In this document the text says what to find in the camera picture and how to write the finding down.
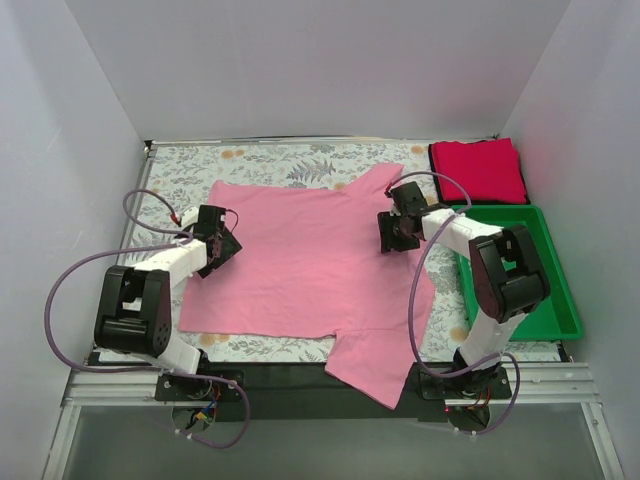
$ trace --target pink towel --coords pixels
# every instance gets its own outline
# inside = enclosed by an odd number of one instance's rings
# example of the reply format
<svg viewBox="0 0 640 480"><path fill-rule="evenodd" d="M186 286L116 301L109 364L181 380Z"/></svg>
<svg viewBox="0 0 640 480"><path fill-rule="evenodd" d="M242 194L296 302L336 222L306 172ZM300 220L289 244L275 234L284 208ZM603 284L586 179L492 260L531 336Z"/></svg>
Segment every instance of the pink towel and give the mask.
<svg viewBox="0 0 640 480"><path fill-rule="evenodd" d="M380 253L376 215L401 165L378 164L341 191L216 182L209 203L240 217L242 251L189 279L180 330L318 338L335 335L326 371L395 408L414 361L409 289L420 252ZM416 338L434 287L422 275Z"/></svg>

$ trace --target robotic arm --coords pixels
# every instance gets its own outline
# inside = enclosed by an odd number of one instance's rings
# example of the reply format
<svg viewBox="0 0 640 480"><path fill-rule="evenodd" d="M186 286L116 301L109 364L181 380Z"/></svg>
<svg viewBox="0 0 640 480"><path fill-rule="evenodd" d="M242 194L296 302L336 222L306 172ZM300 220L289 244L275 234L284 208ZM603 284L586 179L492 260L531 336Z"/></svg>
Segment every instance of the robotic arm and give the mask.
<svg viewBox="0 0 640 480"><path fill-rule="evenodd" d="M197 372L204 353L172 335L171 290L194 273L205 278L242 249L225 227L225 214L220 207L192 207L181 222L193 229L192 241L107 270L94 330L99 347L162 369Z"/></svg>
<svg viewBox="0 0 640 480"><path fill-rule="evenodd" d="M382 253L419 248L456 213L448 206L427 205L416 182L387 192L392 212L378 214ZM451 221L437 242L469 259L480 309L469 336L456 351L453 371L502 353L515 329L550 294L549 280L526 227L500 228L464 216ZM515 262L507 269L504 262ZM500 358L462 375L459 389L479 390L495 377Z"/></svg>

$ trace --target floral tablecloth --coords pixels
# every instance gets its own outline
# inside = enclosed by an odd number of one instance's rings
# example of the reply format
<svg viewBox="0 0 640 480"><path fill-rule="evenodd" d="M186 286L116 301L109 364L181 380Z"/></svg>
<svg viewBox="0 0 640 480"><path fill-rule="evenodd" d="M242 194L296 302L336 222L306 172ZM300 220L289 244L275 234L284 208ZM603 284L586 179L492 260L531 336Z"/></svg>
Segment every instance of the floral tablecloth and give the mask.
<svg viewBox="0 0 640 480"><path fill-rule="evenodd" d="M150 161L146 187L162 194L178 212L205 203L216 180L237 185L339 190L378 162L403 164L405 172L429 169L424 143L166 146L159 147ZM435 202L431 177L416 177L416 181L427 200ZM148 195L142 199L138 218L151 225L173 227L166 207ZM166 241L168 237L164 235L135 226L129 246ZM128 256L126 263L149 255ZM427 259L427 272L436 287L436 297L421 352L428 361L450 361L468 333L454 254L436 245ZM327 359L333 346L333 337L302 339L178 332L183 289L184 285L174 292L174 333L202 348L213 361L318 362ZM559 360L556 345L548 342L512 343L508 350L525 361Z"/></svg>

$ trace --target green tray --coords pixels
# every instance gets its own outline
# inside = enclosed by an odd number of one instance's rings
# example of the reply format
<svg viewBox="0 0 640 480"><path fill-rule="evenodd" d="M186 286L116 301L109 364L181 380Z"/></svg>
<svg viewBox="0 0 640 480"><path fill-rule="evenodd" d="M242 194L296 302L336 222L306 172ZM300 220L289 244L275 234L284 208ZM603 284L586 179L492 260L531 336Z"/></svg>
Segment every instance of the green tray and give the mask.
<svg viewBox="0 0 640 480"><path fill-rule="evenodd" d="M479 222L508 227L526 225L538 248L542 265L549 277L551 295L516 329L511 340L553 341L574 340L582 337L582 323L571 298L569 286L553 248L549 229L542 211L533 205L478 205L471 207L467 217ZM469 323L473 325L478 313L478 302L473 291L473 278L469 261L457 255Z"/></svg>

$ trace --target white wall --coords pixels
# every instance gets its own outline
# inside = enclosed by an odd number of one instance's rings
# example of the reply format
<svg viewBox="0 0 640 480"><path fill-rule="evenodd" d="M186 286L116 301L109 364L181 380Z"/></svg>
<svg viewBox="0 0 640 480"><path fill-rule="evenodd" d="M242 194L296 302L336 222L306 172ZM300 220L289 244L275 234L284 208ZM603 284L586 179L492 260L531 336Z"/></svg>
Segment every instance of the white wall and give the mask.
<svg viewBox="0 0 640 480"><path fill-rule="evenodd" d="M0 45L0 478L33 480L69 374L45 342L45 297L72 262L118 245L143 145L63 0L0 1ZM108 264L95 263L54 309L76 360Z"/></svg>
<svg viewBox="0 0 640 480"><path fill-rule="evenodd" d="M640 2L573 0L504 135L516 139L585 327L577 343L640 477Z"/></svg>
<svg viewBox="0 0 640 480"><path fill-rule="evenodd" d="M480 137L568 0L67 0L144 139Z"/></svg>

